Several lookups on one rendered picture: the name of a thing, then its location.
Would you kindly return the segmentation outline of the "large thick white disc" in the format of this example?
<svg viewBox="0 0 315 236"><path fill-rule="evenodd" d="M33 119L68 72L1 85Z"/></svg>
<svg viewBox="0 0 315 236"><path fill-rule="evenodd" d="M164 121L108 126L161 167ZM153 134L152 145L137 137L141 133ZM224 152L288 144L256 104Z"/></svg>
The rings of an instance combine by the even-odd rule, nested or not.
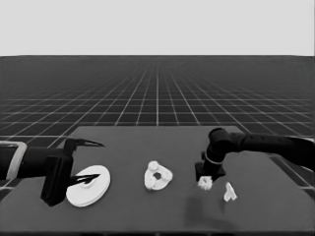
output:
<svg viewBox="0 0 315 236"><path fill-rule="evenodd" d="M87 207L96 203L108 190L111 176L109 170L103 165L86 167L76 174L98 174L92 182L70 186L66 192L66 199L74 207Z"/></svg>

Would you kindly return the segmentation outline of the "small white T-shaped piece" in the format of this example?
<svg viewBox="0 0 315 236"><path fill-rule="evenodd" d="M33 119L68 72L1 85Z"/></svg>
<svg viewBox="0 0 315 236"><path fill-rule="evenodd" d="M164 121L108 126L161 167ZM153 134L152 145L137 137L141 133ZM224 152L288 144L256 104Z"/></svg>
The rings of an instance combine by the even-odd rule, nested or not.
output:
<svg viewBox="0 0 315 236"><path fill-rule="evenodd" d="M223 199L226 202L235 201L237 199L237 195L235 194L235 191L229 182L225 184L225 193L223 195Z"/></svg>

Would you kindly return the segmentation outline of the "white round carrier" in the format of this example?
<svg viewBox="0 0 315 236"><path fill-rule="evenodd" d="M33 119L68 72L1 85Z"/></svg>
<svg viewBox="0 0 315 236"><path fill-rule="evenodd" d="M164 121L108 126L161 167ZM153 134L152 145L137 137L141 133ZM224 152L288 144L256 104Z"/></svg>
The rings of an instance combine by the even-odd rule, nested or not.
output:
<svg viewBox="0 0 315 236"><path fill-rule="evenodd" d="M163 181L161 179L161 171L163 169L167 169L166 167L164 167L163 165L159 164L159 169L158 171L150 171L148 168L147 170L145 171L145 175L144 175L144 183L145 183L145 180L146 179L153 179L156 181L156 187L152 190L152 191L160 191L162 189L164 189L170 182L166 182L166 181Z"/></svg>

